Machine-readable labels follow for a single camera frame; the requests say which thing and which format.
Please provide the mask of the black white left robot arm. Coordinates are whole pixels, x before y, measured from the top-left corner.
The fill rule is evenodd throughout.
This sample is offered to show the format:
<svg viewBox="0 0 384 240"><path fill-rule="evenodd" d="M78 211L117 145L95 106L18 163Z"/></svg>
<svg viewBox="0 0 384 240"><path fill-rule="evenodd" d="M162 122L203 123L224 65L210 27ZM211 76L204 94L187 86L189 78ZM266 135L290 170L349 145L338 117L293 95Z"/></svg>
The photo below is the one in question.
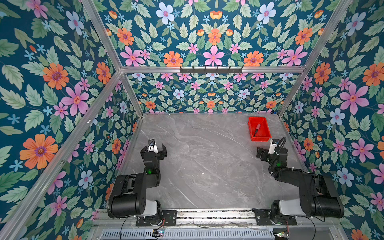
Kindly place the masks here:
<svg viewBox="0 0 384 240"><path fill-rule="evenodd" d="M160 161L167 157L167 148L162 145L162 149L159 150L156 141L151 139L140 154L144 171L119 175L115 180L107 206L110 218L152 217L160 213L161 204L147 199L147 189L160 185Z"/></svg>

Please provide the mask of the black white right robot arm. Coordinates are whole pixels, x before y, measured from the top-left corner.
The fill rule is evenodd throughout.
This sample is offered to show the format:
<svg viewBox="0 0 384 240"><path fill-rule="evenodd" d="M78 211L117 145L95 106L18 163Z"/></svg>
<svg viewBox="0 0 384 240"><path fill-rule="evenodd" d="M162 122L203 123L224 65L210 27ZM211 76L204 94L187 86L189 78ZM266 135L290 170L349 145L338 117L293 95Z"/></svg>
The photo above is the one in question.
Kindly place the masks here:
<svg viewBox="0 0 384 240"><path fill-rule="evenodd" d="M257 158L269 164L268 171L278 182L299 188L299 196L293 200L275 200L269 210L269 219L275 224L290 221L294 217L320 217L340 219L345 209L332 178L308 173L302 169L287 167L288 150L277 147L269 150L257 148Z"/></svg>

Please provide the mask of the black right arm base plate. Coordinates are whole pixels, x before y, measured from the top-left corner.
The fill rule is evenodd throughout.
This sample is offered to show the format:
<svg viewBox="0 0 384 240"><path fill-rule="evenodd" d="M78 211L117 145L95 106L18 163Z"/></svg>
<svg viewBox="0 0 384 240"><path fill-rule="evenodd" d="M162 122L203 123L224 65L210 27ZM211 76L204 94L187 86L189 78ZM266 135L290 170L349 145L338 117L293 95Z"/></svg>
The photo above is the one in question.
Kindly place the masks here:
<svg viewBox="0 0 384 240"><path fill-rule="evenodd" d="M282 215L279 211L267 209L252 209L258 226L296 226L297 221L294 216Z"/></svg>

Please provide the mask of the red handled screwdriver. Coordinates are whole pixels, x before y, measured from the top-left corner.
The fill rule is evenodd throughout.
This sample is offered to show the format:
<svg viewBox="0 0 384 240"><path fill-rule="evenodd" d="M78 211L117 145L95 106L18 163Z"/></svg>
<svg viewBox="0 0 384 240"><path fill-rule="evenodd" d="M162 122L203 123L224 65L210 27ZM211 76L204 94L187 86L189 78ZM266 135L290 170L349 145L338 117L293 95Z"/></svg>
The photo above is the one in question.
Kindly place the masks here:
<svg viewBox="0 0 384 240"><path fill-rule="evenodd" d="M257 135L257 133L259 132L260 128L261 128L261 124L258 124L258 125L256 126L256 128L255 128L254 136Z"/></svg>

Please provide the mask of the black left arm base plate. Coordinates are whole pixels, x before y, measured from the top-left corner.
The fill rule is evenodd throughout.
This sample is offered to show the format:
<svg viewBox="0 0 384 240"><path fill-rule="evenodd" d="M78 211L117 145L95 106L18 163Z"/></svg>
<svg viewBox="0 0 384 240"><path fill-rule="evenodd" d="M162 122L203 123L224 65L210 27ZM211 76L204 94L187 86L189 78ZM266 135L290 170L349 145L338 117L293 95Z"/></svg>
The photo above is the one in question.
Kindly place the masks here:
<svg viewBox="0 0 384 240"><path fill-rule="evenodd" d="M174 227L176 225L178 212L176 210L162 210L154 216L137 217L137 227Z"/></svg>

